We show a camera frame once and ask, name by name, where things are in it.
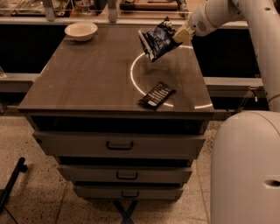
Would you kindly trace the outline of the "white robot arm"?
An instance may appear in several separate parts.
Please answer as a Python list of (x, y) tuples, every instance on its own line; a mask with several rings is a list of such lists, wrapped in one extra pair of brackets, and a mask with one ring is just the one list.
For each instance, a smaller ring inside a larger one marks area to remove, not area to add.
[(210, 224), (280, 224), (280, 16), (276, 0), (206, 0), (179, 40), (245, 18), (269, 104), (219, 128), (211, 160)]

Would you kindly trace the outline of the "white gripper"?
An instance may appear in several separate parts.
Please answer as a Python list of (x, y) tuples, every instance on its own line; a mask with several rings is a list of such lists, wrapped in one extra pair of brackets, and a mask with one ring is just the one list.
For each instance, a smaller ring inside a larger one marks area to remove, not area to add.
[(217, 30), (207, 17), (207, 3), (203, 3), (192, 13), (188, 23), (180, 26), (172, 36), (176, 43), (190, 41), (193, 39), (194, 34), (199, 37), (205, 37)]

